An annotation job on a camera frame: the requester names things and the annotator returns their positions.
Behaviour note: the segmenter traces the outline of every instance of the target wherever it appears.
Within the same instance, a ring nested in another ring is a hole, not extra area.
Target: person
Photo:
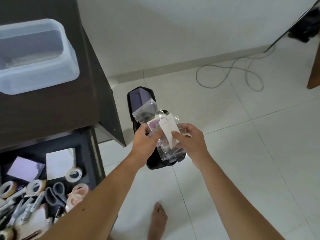
[[[251,205],[210,156],[203,133],[191,124],[180,124],[190,136],[172,132],[182,148],[200,170],[221,221],[231,240],[284,240],[281,234]],[[110,234],[120,207],[140,168],[151,156],[163,135],[157,131],[146,136],[140,126],[135,133],[129,155],[68,214],[42,236],[45,240],[105,240]],[[167,215],[156,203],[152,212],[148,240],[160,240]]]

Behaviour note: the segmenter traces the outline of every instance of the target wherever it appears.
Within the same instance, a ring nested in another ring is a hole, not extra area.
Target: person's left arm
[[[141,125],[129,155],[41,239],[105,240],[138,170],[146,164],[162,134],[160,130],[148,138],[146,127]]]

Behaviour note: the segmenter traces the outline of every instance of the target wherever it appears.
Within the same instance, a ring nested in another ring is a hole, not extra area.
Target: cable
[[[260,92],[260,91],[262,91],[262,90],[264,89],[263,80],[262,80],[261,76],[259,76],[257,73],[255,73],[255,72],[253,72],[253,71],[250,71],[249,68],[250,68],[250,66],[251,66],[251,64],[252,64],[252,62],[253,62],[254,60],[264,59],[264,58],[270,56],[270,55],[275,51],[275,49],[276,49],[276,46],[275,46],[275,45],[274,45],[273,47],[274,47],[274,48],[273,48],[273,50],[270,52],[270,54],[268,54],[268,55],[266,55],[266,56],[259,57],[259,58],[251,57],[251,56],[248,56],[248,57],[240,57],[240,58],[236,59],[236,60],[232,63],[231,66],[223,67],[223,66],[219,66],[219,65],[212,65],[212,64],[210,64],[210,65],[204,65],[204,66],[202,66],[202,67],[199,67],[198,70],[197,70],[197,72],[196,72],[196,74],[195,74],[195,79],[197,80],[197,83],[198,83],[201,87],[213,89],[213,88],[217,88],[218,86],[220,86],[221,84],[223,84],[223,82],[228,78],[228,76],[229,76],[229,74],[230,74],[230,72],[231,72],[232,69],[239,69],[239,70],[245,71],[244,78],[245,78],[245,82],[246,82],[246,84],[249,86],[249,88],[251,88],[251,89],[252,89],[253,91],[255,91],[255,92]],[[234,67],[234,64],[235,64],[238,60],[243,59],[243,58],[251,59],[251,62],[250,62],[250,64],[249,64],[248,68],[247,68],[247,69],[244,69],[244,68],[240,68],[240,67]],[[198,80],[198,72],[199,72],[202,68],[204,68],[204,67],[218,67],[218,68],[223,68],[223,69],[229,69],[229,71],[228,71],[228,73],[226,74],[226,76],[224,77],[224,79],[222,80],[222,82],[220,82],[217,86],[207,87],[207,86],[201,84],[201,83],[199,82],[199,80]],[[258,79],[260,80],[260,82],[261,82],[261,84],[262,84],[262,88],[261,88],[261,89],[257,90],[257,89],[254,89],[253,87],[250,86],[250,84],[249,84],[249,82],[248,82],[248,73],[254,74],[256,77],[258,77]]]

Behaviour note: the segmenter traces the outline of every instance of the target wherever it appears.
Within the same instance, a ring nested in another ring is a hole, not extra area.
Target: drawer
[[[93,128],[83,129],[64,137],[1,153],[0,165],[2,183],[12,180],[19,185],[28,184],[27,181],[6,174],[17,156],[45,164],[46,153],[67,148],[75,148],[76,166],[83,170],[82,178],[76,183],[70,183],[66,181],[65,177],[61,177],[48,181],[47,186],[53,186],[54,183],[60,181],[65,185],[66,194],[71,193],[72,188],[79,183],[88,184],[90,190],[93,190],[105,178],[104,168]],[[45,166],[39,179],[46,180],[46,178]],[[58,206],[52,207],[48,205],[48,217],[54,217],[57,209]]]

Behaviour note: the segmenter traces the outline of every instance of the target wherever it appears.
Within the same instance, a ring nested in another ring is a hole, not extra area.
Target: hand
[[[183,136],[177,131],[173,131],[172,136],[179,141],[178,146],[186,151],[189,157],[191,157],[193,164],[199,168],[201,161],[211,158],[202,131],[191,124],[178,124],[178,127],[185,129],[191,137]]]
[[[134,156],[135,163],[137,163],[140,168],[147,163],[148,158],[155,150],[158,140],[163,135],[162,130],[158,130],[152,137],[147,137],[146,133],[146,126],[141,125],[134,135],[130,152],[130,155]]]

